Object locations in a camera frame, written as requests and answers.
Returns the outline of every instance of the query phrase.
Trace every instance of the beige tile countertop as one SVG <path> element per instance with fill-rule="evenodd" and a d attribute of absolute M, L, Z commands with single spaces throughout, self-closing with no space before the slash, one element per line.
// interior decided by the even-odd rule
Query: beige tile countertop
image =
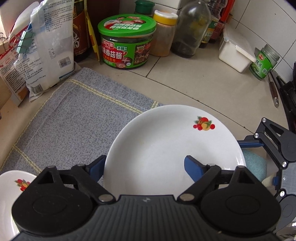
<path fill-rule="evenodd" d="M 288 128 L 282 103 L 275 108 L 268 81 L 257 80 L 247 70 L 240 74 L 218 58 L 218 46 L 198 49 L 191 59 L 170 53 L 150 56 L 136 69 L 115 69 L 100 64 L 93 55 L 80 62 L 114 81 L 163 104 L 184 104 L 202 109 L 218 118 L 235 136 L 244 139 L 256 131 L 262 117 Z M 1 110 L 0 165 L 21 132 L 54 90 L 33 102 L 26 98 L 19 107 L 8 101 Z M 256 152 L 266 157 L 262 149 Z"/>

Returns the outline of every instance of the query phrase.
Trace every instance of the bag of flour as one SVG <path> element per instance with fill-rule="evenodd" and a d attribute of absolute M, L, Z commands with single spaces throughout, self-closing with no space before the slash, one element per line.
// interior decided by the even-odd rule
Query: bag of flour
<path fill-rule="evenodd" d="M 31 14 L 32 44 L 14 63 L 30 101 L 74 73 L 73 7 L 74 0 L 44 0 Z"/>

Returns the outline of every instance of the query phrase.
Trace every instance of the yellow packet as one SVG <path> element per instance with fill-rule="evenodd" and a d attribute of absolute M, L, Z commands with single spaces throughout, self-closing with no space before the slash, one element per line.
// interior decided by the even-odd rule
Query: yellow packet
<path fill-rule="evenodd" d="M 90 36 L 90 39 L 91 39 L 91 44 L 93 46 L 93 49 L 94 49 L 94 53 L 96 54 L 96 59 L 98 61 L 100 61 L 100 54 L 99 54 L 99 48 L 98 48 L 98 43 L 96 41 L 96 36 L 94 34 L 94 29 L 91 25 L 91 20 L 89 18 L 89 14 L 86 13 L 86 19 L 87 19 L 87 25 L 89 27 L 89 36 Z"/>

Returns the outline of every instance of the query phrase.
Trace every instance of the white plate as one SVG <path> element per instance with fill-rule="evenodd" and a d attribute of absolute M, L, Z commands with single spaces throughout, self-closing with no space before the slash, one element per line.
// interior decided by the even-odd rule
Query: white plate
<path fill-rule="evenodd" d="M 35 175 L 23 171 L 8 171 L 0 175 L 0 241 L 9 241 L 18 233 L 12 219 L 11 208 L 22 190 L 35 179 Z"/>
<path fill-rule="evenodd" d="M 195 129 L 198 116 L 212 120 L 215 128 Z M 218 119 L 194 107 L 166 105 L 140 114 L 122 129 L 107 155 L 104 187 L 116 198 L 120 194 L 176 198 L 193 184 L 184 169 L 187 155 L 225 170 L 246 165 L 239 144 Z"/>

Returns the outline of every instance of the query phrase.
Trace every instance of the barcode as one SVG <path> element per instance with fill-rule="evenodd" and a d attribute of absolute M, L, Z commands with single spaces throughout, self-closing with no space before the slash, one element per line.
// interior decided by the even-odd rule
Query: barcode
<path fill-rule="evenodd" d="M 69 57 L 63 58 L 62 60 L 59 61 L 59 67 L 65 67 L 71 63 L 71 60 Z"/>
<path fill-rule="evenodd" d="M 31 87 L 31 90 L 35 95 L 43 92 L 41 84 L 37 85 L 36 87 Z"/>

